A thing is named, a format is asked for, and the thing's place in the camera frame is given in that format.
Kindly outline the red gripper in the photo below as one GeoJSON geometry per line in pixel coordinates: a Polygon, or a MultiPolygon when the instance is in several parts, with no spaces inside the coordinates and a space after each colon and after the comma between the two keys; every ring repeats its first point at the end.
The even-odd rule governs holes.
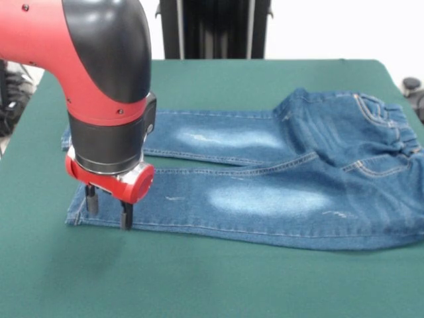
{"type": "Polygon", "coordinates": [[[95,191],[95,187],[98,187],[121,200],[120,228],[122,230],[132,229],[133,204],[139,202],[148,193],[154,177],[153,165],[140,161],[132,170],[116,176],[89,172],[83,169],[69,154],[66,154],[65,165],[71,177],[87,184],[85,186],[85,202],[89,213],[97,213],[99,210],[98,196],[95,191]]]}

